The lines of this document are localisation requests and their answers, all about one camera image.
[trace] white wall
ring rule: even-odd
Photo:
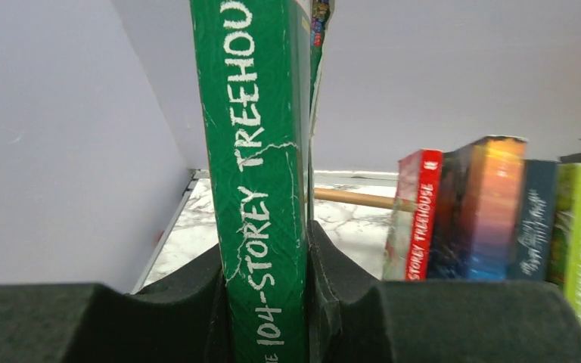
[[[207,169],[190,2],[111,1],[148,75],[179,150],[192,167]]]
[[[0,283],[130,290],[187,169],[109,1],[0,0]]]
[[[396,171],[420,147],[581,151],[581,0],[335,0],[316,169]]]

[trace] worn book spine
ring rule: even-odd
[[[335,0],[311,0],[311,36],[310,36],[310,127],[309,127],[309,188],[307,216],[314,219],[313,201],[315,181],[313,179],[312,153],[315,123],[317,121],[319,85],[322,80],[322,55],[328,21],[331,19]]]
[[[307,361],[308,0],[191,0],[235,361]]]
[[[511,244],[508,278],[544,281],[547,274],[551,231],[555,214],[558,163],[526,160],[520,212]]]
[[[407,281],[419,281],[427,277],[430,239],[443,161],[442,151],[439,150],[423,149],[418,153],[420,157],[417,165],[419,178],[415,186],[416,208],[413,212],[409,252],[406,255]]]
[[[403,210],[404,203],[415,203],[419,180],[421,152],[415,152],[398,162],[399,177],[393,198],[389,233],[384,247],[382,279],[402,281],[406,279],[406,257],[409,254],[413,212]]]

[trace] white strip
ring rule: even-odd
[[[396,187],[396,172],[360,172],[353,170],[344,171],[315,171],[313,173],[315,184],[326,185],[369,185],[376,187]],[[197,170],[195,179],[209,178],[208,170]]]
[[[177,210],[175,211],[175,214],[172,215],[170,222],[168,222],[166,229],[163,231],[163,234],[161,235],[161,238],[159,239],[159,243],[157,243],[157,247],[155,247],[151,258],[148,260],[148,264],[146,265],[146,268],[144,269],[144,271],[141,273],[141,276],[139,277],[139,280],[135,284],[135,287],[132,288],[132,291],[130,292],[131,294],[133,294],[133,295],[136,294],[144,286],[144,283],[146,282],[146,278],[148,278],[148,275],[152,271],[152,268],[154,266],[155,261],[157,261],[157,257],[159,256],[159,254],[161,253],[161,250],[163,249],[163,245],[166,244],[166,241],[168,240],[168,236],[170,236],[170,232],[172,232],[172,229],[175,227],[175,223],[177,223],[179,216],[182,214],[182,211],[184,210],[184,207],[186,206],[186,203],[188,202],[188,198],[190,198],[192,191],[194,190],[194,186],[197,184],[197,180],[195,180],[195,179],[197,179],[196,174],[195,174],[195,177],[193,177],[193,180],[190,182],[190,184],[186,188],[186,192],[184,193],[182,201],[179,202],[179,205],[177,206]]]

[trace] white marble countertop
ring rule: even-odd
[[[393,197],[395,188],[368,185],[316,185]],[[315,201],[315,219],[335,246],[376,278],[381,276],[390,210]],[[144,286],[166,277],[217,244],[210,180],[200,179],[155,260]]]

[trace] creased book spine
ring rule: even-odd
[[[311,7],[311,32],[310,32],[310,127],[309,127],[309,151],[308,151],[308,213],[309,219],[314,218],[313,201],[315,195],[312,167],[312,140],[315,136],[315,123],[317,121],[319,84],[322,79],[322,54],[326,29],[333,14],[335,0],[309,0]]]
[[[307,361],[309,10],[191,0],[237,362]]]
[[[431,149],[420,149],[399,161],[384,280],[426,278],[442,164],[442,151]]]

